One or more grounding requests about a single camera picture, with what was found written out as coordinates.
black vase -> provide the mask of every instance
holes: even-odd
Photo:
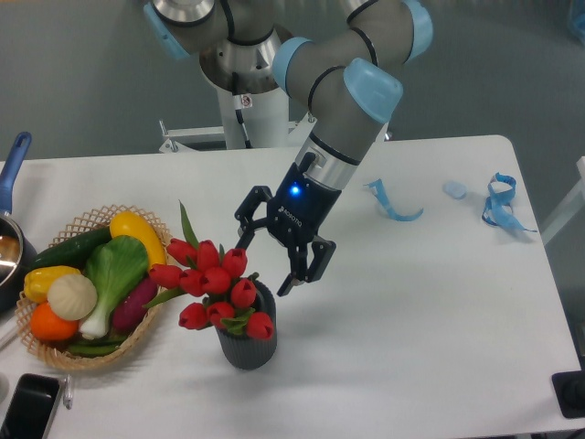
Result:
[[[258,281],[256,285],[257,297],[254,309],[268,314],[274,324],[274,333],[269,340],[258,340],[246,335],[236,336],[225,329],[216,329],[219,343],[226,359],[239,369],[253,370],[266,364],[276,350],[276,304],[268,287]]]

red tulip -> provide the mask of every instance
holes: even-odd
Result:
[[[197,250],[197,268],[204,272],[208,268],[219,267],[219,252],[211,241],[202,241]]]
[[[185,267],[189,266],[189,262],[186,259],[187,256],[191,261],[197,263],[197,250],[186,241],[173,238],[171,239],[171,243],[166,246],[166,251]]]
[[[164,263],[153,264],[153,268],[148,272],[148,276],[156,284],[168,289],[177,288],[182,275],[183,269],[176,265],[166,265]]]
[[[250,279],[240,279],[232,288],[230,301],[237,308],[248,308],[256,300],[256,285]]]
[[[231,277],[221,267],[211,267],[201,276],[201,290],[204,293],[224,294],[231,286]]]
[[[232,278],[240,277],[246,270],[248,257],[244,249],[231,249],[223,257],[221,267],[226,269]]]
[[[228,302],[217,302],[207,308],[207,318],[211,325],[217,329],[225,329],[226,327],[221,323],[222,318],[232,318],[236,315],[234,307]]]
[[[205,293],[201,288],[202,277],[202,272],[189,268],[185,270],[183,277],[180,279],[179,285],[186,293],[194,295],[195,297],[201,297]]]
[[[274,324],[266,313],[258,312],[250,316],[246,325],[246,335],[252,338],[268,340],[274,334]]]
[[[207,326],[207,314],[201,304],[191,304],[181,312],[179,326],[186,329],[203,329]]]

wicker basket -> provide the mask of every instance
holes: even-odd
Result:
[[[130,210],[141,217],[145,218],[154,231],[158,235],[164,246],[166,246],[170,240],[171,235],[168,228],[158,219],[154,213],[146,212],[142,209],[138,209],[135,206],[127,208],[126,206],[109,206],[101,209],[94,209],[91,212],[85,212],[80,217],[76,217],[70,224],[65,227],[65,230],[58,234],[58,237],[53,240],[49,247],[52,247],[60,242],[66,241],[84,231],[98,229],[100,227],[107,226],[113,216],[119,212]],[[35,355],[37,358],[44,361],[49,366],[61,369],[61,370],[88,370],[97,369],[102,366],[109,365],[115,360],[120,359],[124,354],[130,351],[146,333],[149,326],[152,324],[153,319],[156,317],[160,310],[160,306],[155,306],[148,310],[148,313],[144,317],[142,323],[132,332],[132,334],[126,338],[118,349],[112,354],[96,357],[93,359],[77,357],[69,354],[68,352],[60,351],[56,348],[48,346],[37,338],[35,338],[30,332],[30,317],[33,310],[35,309],[34,302],[28,300],[23,293],[20,294],[20,300],[16,304],[16,320],[18,325],[18,335],[22,342],[27,347],[28,352]]]

blue ribbon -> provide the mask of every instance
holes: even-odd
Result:
[[[503,192],[496,193],[493,187],[493,183],[496,181],[506,183],[510,188]],[[512,209],[510,203],[512,198],[516,195],[516,180],[513,177],[503,176],[498,172],[490,180],[487,185],[487,190],[489,191],[490,196],[485,199],[482,220],[490,226],[499,226],[503,229],[536,231],[524,227],[513,214],[504,209],[504,206]]]
[[[390,204],[390,200],[388,199],[388,195],[386,195],[386,189],[384,189],[384,185],[382,184],[382,179],[379,178],[376,181],[372,181],[367,185],[369,188],[372,189],[374,196],[378,199],[379,203],[382,205],[384,210],[388,213],[388,216],[391,217],[395,221],[414,221],[420,215],[422,215],[423,209],[419,210],[414,215],[399,215],[392,205]]]

yellow squash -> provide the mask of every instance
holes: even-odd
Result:
[[[25,276],[25,296],[33,302],[47,302],[48,289],[59,277],[65,274],[81,274],[77,268],[67,265],[37,268]]]
[[[148,254],[148,269],[155,263],[166,263],[165,247],[146,219],[130,210],[116,214],[110,222],[112,238],[132,236],[140,241]]]

